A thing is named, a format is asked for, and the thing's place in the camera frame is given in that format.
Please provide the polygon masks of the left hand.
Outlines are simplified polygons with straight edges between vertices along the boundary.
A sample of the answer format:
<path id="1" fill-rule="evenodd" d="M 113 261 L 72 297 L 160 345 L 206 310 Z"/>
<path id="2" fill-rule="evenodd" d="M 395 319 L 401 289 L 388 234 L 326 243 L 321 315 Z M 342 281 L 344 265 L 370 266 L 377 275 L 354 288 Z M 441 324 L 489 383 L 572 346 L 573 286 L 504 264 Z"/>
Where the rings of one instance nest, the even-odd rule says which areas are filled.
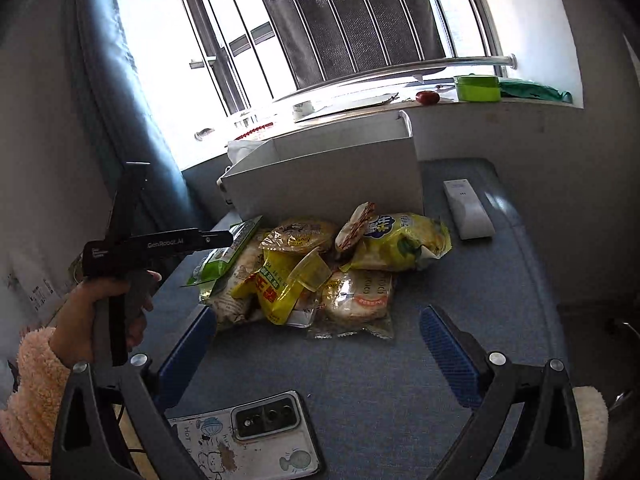
<path id="1" fill-rule="evenodd" d="M 97 278 L 77 285 L 58 311 L 54 334 L 49 344 L 63 365 L 72 368 L 77 362 L 93 362 L 92 326 L 94 304 L 129 292 L 130 284 L 114 278 Z"/>

